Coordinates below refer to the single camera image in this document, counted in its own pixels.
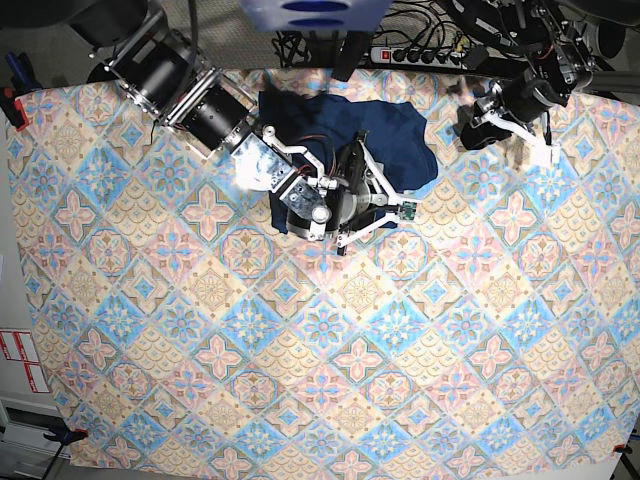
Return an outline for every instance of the floral pattern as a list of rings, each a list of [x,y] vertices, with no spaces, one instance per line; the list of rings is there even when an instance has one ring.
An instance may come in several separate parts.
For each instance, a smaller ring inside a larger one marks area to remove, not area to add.
[[[439,178],[415,224],[339,256],[276,232],[228,152],[151,141],[116,83],[23,96],[16,238],[54,400],[89,432],[72,463],[466,480],[610,458],[640,408],[639,111],[574,94],[558,161],[513,168],[510,142],[458,152],[457,76],[228,74],[411,102]]]

